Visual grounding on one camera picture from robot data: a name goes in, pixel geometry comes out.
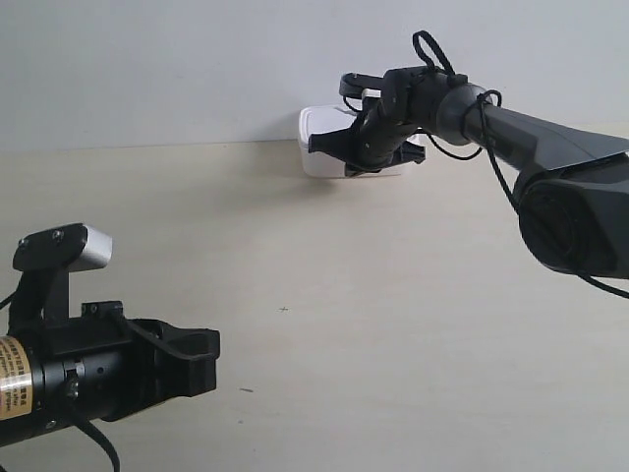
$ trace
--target white wall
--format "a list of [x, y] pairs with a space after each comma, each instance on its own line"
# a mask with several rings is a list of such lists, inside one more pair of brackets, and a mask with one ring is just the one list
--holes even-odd
[[0, 0], [0, 150], [292, 138], [430, 30], [505, 106], [629, 121], [626, 0]]

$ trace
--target table surface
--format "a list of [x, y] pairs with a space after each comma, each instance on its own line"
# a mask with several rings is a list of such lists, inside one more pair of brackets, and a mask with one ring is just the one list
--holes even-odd
[[[123, 471], [626, 470], [626, 302], [534, 260], [484, 154], [352, 181], [294, 142], [0, 159], [5, 292], [18, 239], [83, 221], [114, 256], [73, 275], [74, 314], [221, 331], [217, 391], [97, 422]], [[110, 467], [74, 429], [0, 463]]]

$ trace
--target white box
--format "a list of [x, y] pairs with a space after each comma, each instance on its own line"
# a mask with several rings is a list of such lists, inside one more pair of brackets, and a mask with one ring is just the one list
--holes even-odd
[[[304, 172], [311, 177], [342, 179], [345, 177], [345, 162], [323, 152], [308, 152], [310, 135], [329, 133], [349, 128], [356, 114], [339, 105], [311, 106], [304, 108], [299, 116], [299, 145], [302, 150]], [[362, 174], [359, 179], [385, 177], [405, 173], [409, 164], [397, 165], [373, 174]]]

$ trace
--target beige table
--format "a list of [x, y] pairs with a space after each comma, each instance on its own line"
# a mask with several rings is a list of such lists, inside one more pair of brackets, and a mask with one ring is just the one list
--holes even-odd
[[[3, 292], [20, 237], [84, 221], [115, 250], [75, 314], [222, 333], [217, 391], [98, 422], [124, 471], [627, 470], [629, 305], [533, 259], [484, 154], [351, 182], [292, 142], [1, 158]], [[109, 470], [75, 430], [0, 463]]]

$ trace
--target warning label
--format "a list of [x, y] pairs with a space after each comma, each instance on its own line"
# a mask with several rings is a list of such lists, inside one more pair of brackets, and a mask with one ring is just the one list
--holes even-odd
[[0, 337], [0, 421], [28, 415], [32, 410], [32, 375], [20, 342]]

